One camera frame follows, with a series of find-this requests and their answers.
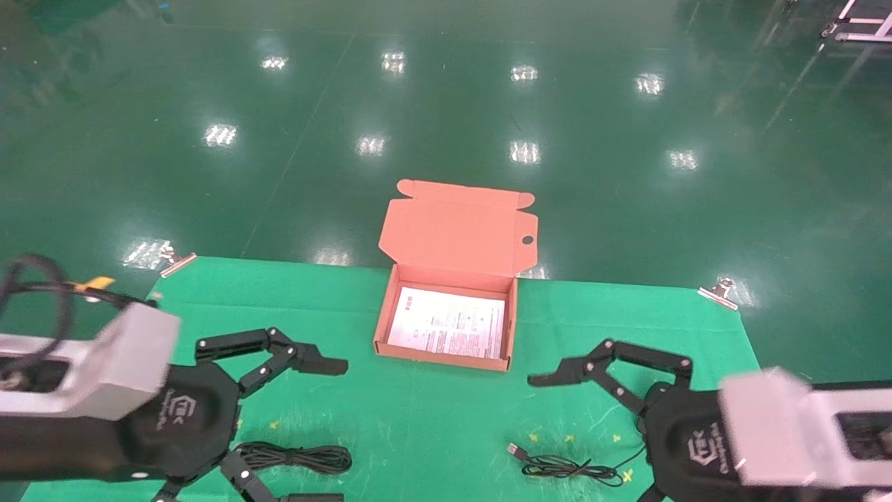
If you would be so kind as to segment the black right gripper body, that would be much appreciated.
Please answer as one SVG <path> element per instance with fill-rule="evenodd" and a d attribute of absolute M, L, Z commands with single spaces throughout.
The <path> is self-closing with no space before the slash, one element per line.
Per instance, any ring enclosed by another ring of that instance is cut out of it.
<path fill-rule="evenodd" d="M 732 466 L 717 390 L 657 382 L 645 401 L 649 410 L 638 419 L 638 431 L 663 501 L 748 500 Z"/>

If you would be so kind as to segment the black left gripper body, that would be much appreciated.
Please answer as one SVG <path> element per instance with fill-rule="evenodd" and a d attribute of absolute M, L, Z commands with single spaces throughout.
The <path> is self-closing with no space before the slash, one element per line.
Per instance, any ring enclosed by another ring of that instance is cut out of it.
<path fill-rule="evenodd" d="M 118 424 L 125 479 L 190 484 L 229 451 L 240 390 L 219 365 L 172 365 L 157 396 Z"/>

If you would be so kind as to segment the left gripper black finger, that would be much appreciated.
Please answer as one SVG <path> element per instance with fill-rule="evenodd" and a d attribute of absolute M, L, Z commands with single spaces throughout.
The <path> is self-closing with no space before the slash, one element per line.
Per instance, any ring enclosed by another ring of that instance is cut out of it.
<path fill-rule="evenodd" d="M 292 493 L 275 496 L 258 471 L 278 466 L 300 467 L 338 476 L 347 472 L 345 449 L 185 449 L 163 455 L 165 483 L 153 501 L 176 501 L 188 485 L 215 469 L 243 501 L 344 501 L 340 493 Z"/>
<path fill-rule="evenodd" d="M 296 342 L 278 328 L 255 328 L 207 337 L 195 344 L 197 363 L 267 352 L 270 357 L 237 381 L 240 397 L 248 398 L 287 370 L 337 377 L 347 373 L 348 361 L 325 357 L 313 344 Z"/>

